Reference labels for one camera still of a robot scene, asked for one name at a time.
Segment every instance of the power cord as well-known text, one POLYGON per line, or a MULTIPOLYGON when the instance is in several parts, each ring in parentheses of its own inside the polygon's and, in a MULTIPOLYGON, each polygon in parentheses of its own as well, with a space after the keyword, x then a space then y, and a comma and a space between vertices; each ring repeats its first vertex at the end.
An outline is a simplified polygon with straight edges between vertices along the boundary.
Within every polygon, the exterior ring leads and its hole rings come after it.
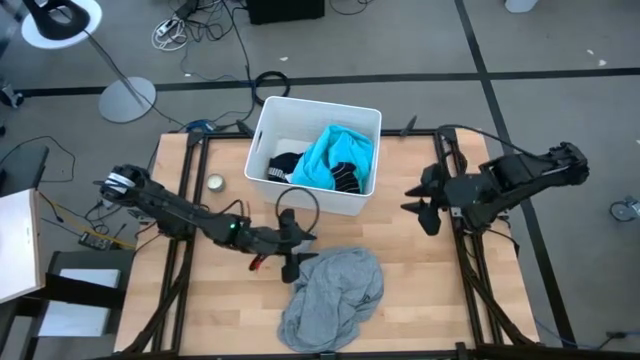
POLYGON ((163 20, 151 32, 151 45, 155 49, 165 52, 172 52, 182 49, 188 43, 187 35, 185 34, 184 28, 184 21, 176 18, 175 16, 170 19, 163 20), (159 30, 163 26, 171 26, 171 28, 165 34, 161 35, 159 30))
POLYGON ((335 0, 329 0, 329 6, 331 6, 331 8, 333 9, 333 11, 337 12, 340 15, 358 15, 361 12, 367 10, 367 7, 369 6, 369 4, 371 4, 372 2, 374 2, 374 0, 357 0, 358 4, 363 5, 362 8, 360 10, 354 11, 354 12, 344 12, 344 11, 340 11, 338 9, 336 9, 335 5, 334 5, 334 1, 335 0))
POLYGON ((569 341, 567 339, 564 339, 560 335, 556 334, 555 331, 549 329, 540 320, 536 319, 535 317, 533 319, 536 322, 536 324, 542 330, 544 330, 546 333, 548 333, 549 335, 553 336, 554 338, 560 340, 562 343, 567 344, 567 345, 576 346, 576 347, 582 347, 582 348, 589 349, 589 350, 602 350, 602 348, 604 348, 609 342, 611 342, 611 340, 614 340, 614 339, 618 339, 619 340, 619 339, 625 339, 628 336, 640 336, 640 331, 607 331, 606 332, 607 339, 605 341, 603 341, 598 346, 580 344, 580 343, 575 343, 573 341, 569 341))
POLYGON ((120 239, 116 239, 115 237, 112 236, 108 236, 105 234, 101 234, 99 232, 96 232, 95 230, 93 230, 93 228, 88 228, 86 226, 80 225, 78 224, 72 217, 68 217, 65 215, 65 212, 68 212, 72 215, 75 215, 78 218, 84 218, 82 215, 56 203, 55 201, 52 201, 51 199, 49 199, 47 196, 45 196, 43 193, 39 192, 40 196, 42 196, 43 199, 45 199, 45 201, 51 205, 51 208, 53 209, 53 212, 56 216, 56 220, 58 220, 58 222, 60 223, 64 223, 64 222, 68 222, 71 226, 73 226, 74 228, 76 228, 79 231, 82 232, 86 232, 90 235, 93 235, 95 237, 101 238, 101 239, 105 239, 105 240, 111 240, 112 242, 125 247, 125 248, 134 248, 133 245, 131 244, 127 244, 126 242, 120 240, 120 239))
POLYGON ((40 218, 40 220, 42 220, 42 221, 44 221, 44 222, 46 222, 46 223, 48 223, 48 224, 51 224, 51 225, 53 225, 53 226, 59 227, 60 229, 65 230, 65 231, 67 231, 67 232, 69 232, 69 233, 71 233, 71 234, 73 234, 73 235, 75 235, 75 236, 77 236, 77 237, 82 236, 82 235, 80 235, 79 233, 77 233, 77 232, 75 232, 75 231, 73 231, 73 230, 71 230, 71 229, 68 229, 68 228, 66 228, 66 227, 64 227, 64 226, 62 226, 62 225, 60 225, 59 223, 53 222, 53 221, 51 221, 51 220, 49 220, 49 219, 40 218))
POLYGON ((133 256, 135 256, 140 250, 142 250, 143 247, 149 245, 150 243, 152 243, 154 240, 156 240, 157 238, 159 238, 162 234, 157 234, 156 236, 152 237, 149 241, 147 241, 146 243, 142 244, 139 248, 135 249, 133 251, 133 256))
POLYGON ((493 229, 487 229, 487 231, 490 232, 490 233, 494 233, 494 234, 500 235, 503 238, 511 241, 513 243, 513 247, 516 249, 516 254, 518 254, 520 252, 520 244, 518 244, 518 242, 514 238, 512 238, 511 236, 509 236, 507 234, 503 234, 500 231, 496 231, 496 230, 493 230, 493 229))
POLYGON ((533 158, 533 159, 536 159, 536 160, 541 160, 541 161, 546 161, 546 162, 553 162, 553 163, 555 163, 555 160, 550 160, 550 159, 546 159, 546 158, 544 158, 544 157, 542 157, 542 156, 535 155, 535 154, 533 154, 533 153, 531 153, 531 152, 529 152, 529 151, 527 151, 527 150, 524 150, 523 148, 521 148, 521 147, 519 147, 519 146, 514 145, 513 143, 511 143, 511 142, 509 142, 509 141, 507 141, 507 140, 503 140, 503 139, 499 138, 499 137, 498 137, 498 136, 496 136, 496 135, 490 134, 490 133, 485 132, 485 131, 482 131, 482 130, 478 130, 478 129, 473 128, 473 127, 471 127, 471 126, 460 125, 460 124, 447 124, 447 125, 442 125, 442 126, 440 126, 440 127, 438 127, 438 128, 436 129, 436 134, 438 134, 439 136, 443 136, 443 134, 442 134, 442 130, 443 130, 443 129, 464 129, 464 130, 473 131, 473 132, 475 132, 475 133, 477 133, 477 134, 480 134, 480 135, 486 136, 486 137, 488 137, 488 138, 490 138, 490 139, 496 140, 496 141, 498 141, 499 143, 501 143, 501 144, 503 144, 503 145, 505 145, 505 146, 508 146, 508 147, 510 147, 510 148, 512 148, 512 149, 514 149, 514 150, 517 150, 517 151, 521 152, 523 155, 526 155, 526 156, 528 156, 528 157, 530 157, 530 158, 533 158))
POLYGON ((20 148, 20 146, 22 146, 24 144, 28 144, 28 143, 33 142, 33 141, 41 140, 41 139, 49 139, 49 140, 53 141, 60 148, 60 150, 62 150, 65 153, 69 154, 69 156, 71 157, 71 177, 68 178, 68 179, 62 179, 62 180, 41 180, 40 182, 41 183, 68 183, 68 182, 72 182, 75 179, 76 156, 73 155, 73 153, 71 151, 65 149, 62 145, 60 145, 58 140, 54 139, 53 136, 49 136, 49 135, 37 136, 37 137, 34 137, 32 139, 25 140, 25 141, 19 143, 18 145, 14 146, 11 150, 9 150, 8 153, 6 153, 4 155, 4 157, 2 157, 2 159, 0 160, 0 165, 2 165, 2 163, 9 157, 9 155, 11 155, 14 151, 18 150, 18 148, 20 148))

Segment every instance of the white box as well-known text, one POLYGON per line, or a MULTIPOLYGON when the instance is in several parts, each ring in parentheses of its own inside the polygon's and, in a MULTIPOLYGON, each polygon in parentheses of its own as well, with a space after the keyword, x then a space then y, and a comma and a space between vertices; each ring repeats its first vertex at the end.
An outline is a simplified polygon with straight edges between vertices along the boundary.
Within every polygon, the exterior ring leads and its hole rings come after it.
MULTIPOLYGON (((382 114, 375 109, 278 96, 268 98, 262 108, 244 169, 245 176, 267 202, 275 203, 283 191, 298 186, 267 180, 269 160, 284 152, 306 151, 329 125, 342 125, 371 140, 373 159, 365 191, 363 194, 349 194, 301 187, 316 196, 321 211, 352 216, 360 213, 375 190, 382 114)), ((281 205, 315 209, 311 197, 302 191, 291 191, 280 202, 281 205)))

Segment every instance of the wooden table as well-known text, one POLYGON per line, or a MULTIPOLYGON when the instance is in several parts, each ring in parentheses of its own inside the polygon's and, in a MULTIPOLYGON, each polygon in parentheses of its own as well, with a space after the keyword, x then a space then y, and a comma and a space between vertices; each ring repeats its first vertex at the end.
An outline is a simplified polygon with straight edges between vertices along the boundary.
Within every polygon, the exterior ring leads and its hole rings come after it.
MULTIPOLYGON (((458 140, 468 160, 468 172, 488 159, 484 140, 459 131, 458 140)), ((163 135, 153 179, 177 192, 186 135, 163 135)), ((224 176, 222 193, 204 190, 202 203, 212 211, 235 199, 251 205, 254 225, 276 225, 272 204, 262 201, 244 176, 248 140, 213 140, 209 144, 207 174, 224 176)), ((199 151, 194 151, 187 199, 193 198, 199 151)), ((412 201, 404 191, 419 183, 422 169, 436 162, 433 139, 416 136, 383 137, 378 179, 373 198, 357 217, 321 213, 315 249, 338 245, 363 246, 378 257, 384 272, 385 294, 361 335, 341 352, 452 349, 456 342, 473 347, 461 274, 451 224, 442 216, 440 234, 427 236, 416 215, 400 209, 412 201)), ((304 228, 313 211, 296 210, 304 228)), ((509 234, 499 222, 494 228, 509 234)), ((155 236, 148 231, 139 246, 155 236)), ((129 345, 156 308, 168 241, 158 239, 137 254, 116 340, 116 350, 129 345)), ((537 340, 529 300, 511 242, 484 235, 486 262, 499 304, 522 332, 537 340)), ((280 314, 290 298, 290 287, 280 281, 282 259, 271 257, 257 273, 247 270, 252 256, 215 246, 196 236, 181 355, 290 353, 276 336, 280 314)), ((486 311, 478 298, 485 339, 490 340, 486 311)), ((167 316, 168 347, 174 313, 167 316)))

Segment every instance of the black metal frame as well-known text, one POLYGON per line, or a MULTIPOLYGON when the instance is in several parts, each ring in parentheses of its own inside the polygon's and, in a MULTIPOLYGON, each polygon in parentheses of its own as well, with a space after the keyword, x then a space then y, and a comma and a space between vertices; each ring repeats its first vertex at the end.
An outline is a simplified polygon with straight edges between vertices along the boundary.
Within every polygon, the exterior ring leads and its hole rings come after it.
MULTIPOLYGON (((400 136, 402 129, 398 130, 382 130, 381 136, 400 136)), ((439 136, 436 136, 435 129, 413 129, 408 133, 409 136, 431 136, 434 138, 434 146, 436 150, 436 155, 440 161, 446 161, 443 157, 444 154, 444 140, 439 136)), ((453 141, 449 144, 452 147, 457 147, 457 142, 455 141, 455 133, 453 135, 448 136, 450 139, 453 137, 453 141)), ((196 204, 200 203, 202 197, 202 188, 204 184, 206 165, 207 165, 207 153, 209 149, 209 141, 211 140, 220 140, 220 139, 249 139, 249 137, 244 133, 213 133, 213 134, 201 134, 201 133, 192 133, 189 134, 189 138, 187 140, 187 151, 185 154, 185 161, 182 168, 181 180, 180 180, 180 188, 179 195, 185 196, 187 191, 187 186, 189 183, 189 173, 192 166, 193 159, 193 151, 195 149, 195 145, 197 143, 201 143, 200 146, 200 160, 198 164, 198 171, 196 175, 196 183, 194 190, 193 202, 196 204)), ((461 165, 455 161, 456 171, 461 171, 461 165)), ((456 239, 456 251, 459 257, 459 264, 462 268, 463 261, 469 262, 467 257, 467 253, 465 250, 464 243, 464 233, 462 222, 460 219, 456 219, 452 217, 452 226, 453 233, 456 239)), ((167 296, 168 289, 170 288, 170 284, 173 278, 173 272, 175 269, 176 263, 176 255, 177 255, 177 241, 171 240, 171 244, 169 246, 169 251, 167 252, 167 263, 165 264, 165 272, 162 286, 162 293, 160 297, 160 301, 165 299, 167 296)), ((184 324, 184 316, 186 311, 186 299, 188 295, 188 282, 189 282, 189 274, 190 268, 193 260, 193 247, 194 241, 187 241, 186 249, 183 256, 183 266, 188 266, 186 269, 186 279, 185 285, 182 287, 180 291, 180 295, 178 297, 178 304, 176 308, 176 318, 174 321, 173 327, 173 335, 171 339, 171 347, 169 351, 178 353, 180 350, 181 337, 182 337, 182 328, 184 324)), ((484 259, 484 252, 482 247, 481 237, 477 236, 473 239, 473 247, 476 254, 476 264, 479 269, 478 277, 479 280, 484 284, 489 294, 491 295, 491 287, 490 280, 488 277, 487 266, 484 259)), ((465 292, 465 298, 467 302, 467 309, 469 312, 470 325, 473 333, 473 338, 475 345, 478 346, 480 344, 484 344, 484 334, 482 333, 482 326, 480 322, 480 316, 478 312, 478 306, 476 302, 476 297, 474 293, 474 288, 472 284, 467 281, 463 277, 463 286, 465 292)), ((489 306, 487 306, 488 311, 488 319, 491 325, 491 332, 494 342, 496 344, 503 344, 502 333, 500 327, 498 325, 497 320, 493 312, 489 310, 489 306)), ((164 322, 161 323, 161 326, 158 327, 154 334, 152 351, 160 351, 162 348, 162 339, 164 338, 164 322)), ((438 351, 398 351, 398 352, 378 352, 378 353, 341 353, 339 354, 340 358, 349 358, 349 359, 383 359, 383 358, 393 358, 393 359, 416 359, 416 358, 430 358, 430 359, 450 359, 450 358, 462 358, 462 352, 466 353, 464 344, 458 343, 456 344, 455 350, 438 350, 438 351)), ((330 354, 320 354, 321 358, 328 357, 330 354)), ((189 356, 189 357, 180 357, 181 359, 316 359, 320 355, 311 355, 311 354, 269 354, 269 355, 207 355, 207 356, 189 356)))
MULTIPOLYGON (((400 136, 404 133, 404 130, 382 130, 381 136, 400 136)), ((458 143, 455 136, 455 132, 437 131, 434 129, 413 129, 406 134, 408 136, 432 136, 434 137, 434 146, 436 150, 436 156, 440 163, 447 162, 445 156, 445 145, 448 145, 453 153, 459 153, 458 143)), ((191 169, 191 163, 193 158, 193 151, 195 145, 201 143, 200 146, 200 160, 198 164, 198 171, 194 189, 193 202, 199 204, 202 197, 203 183, 207 165, 207 154, 209 149, 209 141, 220 139, 249 139, 244 133, 215 133, 215 134, 203 134, 203 133, 190 133, 187 139, 187 150, 185 154, 185 162, 182 168, 181 183, 179 192, 184 196, 189 182, 189 172, 191 169)), ((462 165, 454 156, 454 165, 456 174, 463 171, 462 165)), ((432 350, 432 351, 394 351, 394 352, 360 352, 360 353, 320 353, 320 354, 262 354, 262 355, 202 355, 202 356, 180 356, 180 344, 182 338, 182 328, 184 325, 184 316, 186 312, 186 300, 188 296, 189 276, 191 271, 191 265, 193 261, 193 249, 195 246, 195 228, 191 232, 191 236, 186 239, 186 248, 183 256, 183 263, 180 272, 175 280, 171 280, 173 270, 175 268, 175 261, 177 254, 177 244, 174 256, 168 257, 168 261, 165 264, 165 276, 164 279, 167 283, 171 283, 168 286, 166 294, 161 294, 160 305, 154 312, 154 315, 149 320, 149 323, 142 331, 138 338, 133 342, 131 346, 125 349, 122 353, 113 355, 107 358, 101 359, 119 359, 119 360, 133 360, 133 359, 166 359, 166 360, 245 360, 245 359, 320 359, 320 360, 335 360, 335 359, 496 359, 496 360, 538 360, 541 357, 548 359, 558 360, 575 360, 575 359, 591 359, 591 360, 605 360, 605 359, 621 359, 631 360, 640 359, 640 354, 613 352, 613 351, 594 351, 594 350, 578 350, 573 348, 547 348, 539 344, 535 344, 527 337, 522 335, 517 326, 509 320, 507 314, 502 310, 500 305, 493 298, 491 291, 491 283, 489 281, 486 261, 484 259, 484 248, 482 247, 481 235, 472 235, 471 244, 474 248, 475 261, 478 268, 476 272, 471 266, 471 261, 467 254, 465 233, 462 220, 455 217, 453 212, 449 213, 451 217, 452 231, 454 234, 454 241, 456 246, 456 253, 458 255, 458 265, 460 266, 460 272, 462 274, 462 282, 465 291, 465 298, 467 302, 467 311, 469 313, 470 326, 474 339, 474 350, 467 350, 466 346, 462 342, 455 344, 455 349, 452 350, 432 350), (478 294, 487 308, 487 315, 489 324, 491 326, 492 338, 494 343, 488 343, 484 341, 484 334, 482 333, 482 326, 480 317, 478 314, 478 307, 476 303, 475 294, 478 294), (164 337, 164 318, 170 306, 175 299, 178 299, 176 318, 174 321, 173 334, 171 339, 171 347, 168 350, 155 350, 152 348, 150 353, 142 353, 151 336, 153 335, 154 341, 157 342, 158 347, 162 348, 162 339, 164 337), (504 345, 501 331, 509 336, 513 345, 504 345)), ((554 297, 549 297, 549 301, 553 302, 554 297)))

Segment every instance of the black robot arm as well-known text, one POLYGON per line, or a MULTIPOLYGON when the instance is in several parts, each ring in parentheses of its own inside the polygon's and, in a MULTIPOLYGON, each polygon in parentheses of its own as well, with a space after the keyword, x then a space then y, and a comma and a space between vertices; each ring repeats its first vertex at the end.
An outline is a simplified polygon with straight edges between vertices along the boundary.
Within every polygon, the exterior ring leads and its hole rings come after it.
POLYGON ((439 209, 459 209, 465 227, 472 232, 488 228, 503 211, 552 186, 579 185, 589 176, 587 159, 570 143, 561 143, 547 154, 501 156, 480 165, 479 174, 450 177, 445 164, 434 164, 422 172, 420 185, 406 196, 430 197, 429 203, 404 204, 418 214, 425 232, 440 229, 439 209))
POLYGON ((300 229, 293 209, 278 215, 278 230, 269 227, 251 227, 251 219, 241 215, 211 213, 168 191, 151 180, 146 169, 133 165, 116 166, 106 181, 100 183, 100 194, 105 200, 125 207, 137 207, 157 222, 160 232, 178 240, 192 238, 196 228, 221 247, 255 254, 250 270, 271 255, 284 256, 286 263, 282 278, 290 283, 298 278, 299 262, 314 254, 292 254, 302 240, 315 240, 300 229))

